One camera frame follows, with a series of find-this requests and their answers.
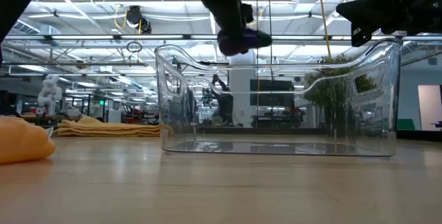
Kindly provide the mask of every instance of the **green plant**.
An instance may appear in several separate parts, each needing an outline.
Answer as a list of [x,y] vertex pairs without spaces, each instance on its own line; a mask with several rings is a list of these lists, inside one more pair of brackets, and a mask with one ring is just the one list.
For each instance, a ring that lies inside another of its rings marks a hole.
[[[338,55],[335,58],[324,57],[325,64],[344,64],[350,62],[350,57],[346,55]],[[305,76],[308,86],[324,77],[335,77],[350,73],[353,68],[324,68],[319,69],[315,73]],[[350,81],[346,77],[335,78],[331,80],[323,80],[318,82],[311,90],[305,93],[304,98],[310,101],[314,106],[323,108],[325,113],[326,127],[332,126],[331,129],[338,129],[342,133],[347,114],[351,109],[347,106],[347,91],[349,90]],[[374,80],[367,75],[361,75],[355,80],[356,90],[359,93],[376,88]]]

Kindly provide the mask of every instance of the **overhead camera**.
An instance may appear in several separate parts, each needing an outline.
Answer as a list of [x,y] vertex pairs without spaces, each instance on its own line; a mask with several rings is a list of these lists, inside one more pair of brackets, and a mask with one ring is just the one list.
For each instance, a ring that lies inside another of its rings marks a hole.
[[151,23],[147,18],[143,17],[141,6],[130,6],[126,13],[126,20],[131,28],[140,30],[140,34],[152,33]]

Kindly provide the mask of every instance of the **potted plant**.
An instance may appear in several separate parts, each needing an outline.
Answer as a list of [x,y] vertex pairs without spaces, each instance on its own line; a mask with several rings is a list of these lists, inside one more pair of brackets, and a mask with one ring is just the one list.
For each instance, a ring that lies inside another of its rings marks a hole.
[[[326,64],[344,64],[350,62],[351,57],[344,54],[335,58],[324,57],[323,63]],[[324,77],[334,77],[350,73],[353,68],[323,68],[314,73],[307,74],[305,81],[308,86]],[[310,101],[314,106],[323,109],[325,114],[325,125],[330,135],[344,136],[346,128],[354,129],[353,110],[348,104],[348,93],[351,82],[348,78],[338,78],[332,80],[323,80],[317,83],[311,90],[305,93],[304,98]],[[356,90],[365,92],[376,88],[374,80],[367,75],[359,76],[355,81]]]

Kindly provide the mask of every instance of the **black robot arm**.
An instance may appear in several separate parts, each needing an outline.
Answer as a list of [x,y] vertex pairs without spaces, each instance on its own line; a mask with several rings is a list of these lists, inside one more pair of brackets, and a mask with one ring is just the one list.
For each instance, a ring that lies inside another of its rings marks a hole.
[[379,28],[390,35],[442,33],[442,0],[356,0],[338,5],[336,11],[352,23],[352,46],[362,46]]

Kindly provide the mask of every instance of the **white door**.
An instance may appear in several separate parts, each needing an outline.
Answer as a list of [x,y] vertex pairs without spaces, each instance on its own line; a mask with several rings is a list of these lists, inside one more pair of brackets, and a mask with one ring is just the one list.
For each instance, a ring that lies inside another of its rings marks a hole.
[[434,123],[442,121],[441,86],[419,86],[422,131],[440,131]]

